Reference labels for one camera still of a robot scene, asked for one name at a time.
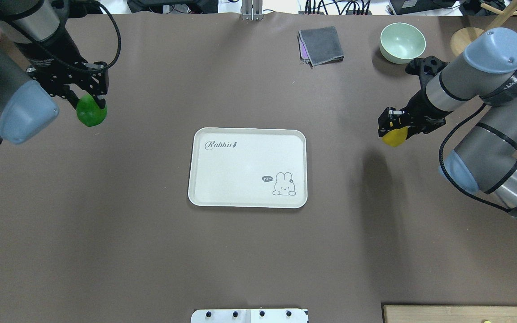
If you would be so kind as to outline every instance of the green bowl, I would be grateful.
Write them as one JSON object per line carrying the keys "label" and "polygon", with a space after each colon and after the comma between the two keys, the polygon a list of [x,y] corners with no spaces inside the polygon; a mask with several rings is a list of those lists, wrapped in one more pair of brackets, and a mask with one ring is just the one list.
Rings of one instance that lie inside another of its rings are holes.
{"label": "green bowl", "polygon": [[426,39],[418,28],[396,22],[380,33],[380,52],[395,64],[406,64],[424,53]]}

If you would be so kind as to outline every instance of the white tray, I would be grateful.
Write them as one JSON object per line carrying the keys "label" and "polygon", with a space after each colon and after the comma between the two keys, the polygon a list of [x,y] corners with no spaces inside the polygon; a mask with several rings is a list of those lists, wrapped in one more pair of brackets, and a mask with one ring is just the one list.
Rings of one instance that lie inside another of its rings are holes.
{"label": "white tray", "polygon": [[297,130],[204,127],[195,133],[188,185],[198,206],[303,206],[306,139]]}

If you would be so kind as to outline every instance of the robotic arm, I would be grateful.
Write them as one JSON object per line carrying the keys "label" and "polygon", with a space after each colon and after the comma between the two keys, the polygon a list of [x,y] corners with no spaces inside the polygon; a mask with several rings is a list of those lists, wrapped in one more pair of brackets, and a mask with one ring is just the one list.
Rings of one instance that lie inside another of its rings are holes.
{"label": "robotic arm", "polygon": [[480,96],[492,106],[445,160],[445,170],[462,190],[496,198],[517,219],[517,34],[487,31],[450,64],[417,59],[407,72],[418,74],[421,90],[400,111],[386,108],[379,137],[396,146],[417,133],[445,124],[444,117]]}
{"label": "robotic arm", "polygon": [[[88,5],[101,6],[117,31],[117,55],[109,64],[88,63],[65,29],[67,18],[85,16]],[[0,1],[0,28],[31,63],[23,72],[0,50],[0,143],[2,139],[22,143],[51,123],[59,112],[52,96],[68,100],[88,127],[103,121],[107,69],[119,56],[121,37],[102,4],[94,0]],[[88,94],[78,98],[71,84]]]}

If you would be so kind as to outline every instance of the tabletop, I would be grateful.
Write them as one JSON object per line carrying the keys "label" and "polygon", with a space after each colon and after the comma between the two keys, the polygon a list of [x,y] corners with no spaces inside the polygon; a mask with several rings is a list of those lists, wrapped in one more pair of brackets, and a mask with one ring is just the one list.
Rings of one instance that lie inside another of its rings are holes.
{"label": "tabletop", "polygon": [[[0,322],[186,323],[193,309],[302,307],[311,322],[376,323],[382,304],[517,306],[517,222],[437,171],[441,141],[480,100],[400,147],[377,137],[382,110],[419,90],[380,56],[382,28],[413,24],[425,55],[451,61],[451,35],[491,17],[115,19],[123,49],[107,119],[87,128],[57,100],[49,127],[0,147]],[[506,25],[517,31],[517,18]],[[345,58],[310,68],[298,30],[327,26]],[[67,29],[88,61],[113,57],[106,16]],[[191,204],[203,127],[301,131],[306,204]]]}

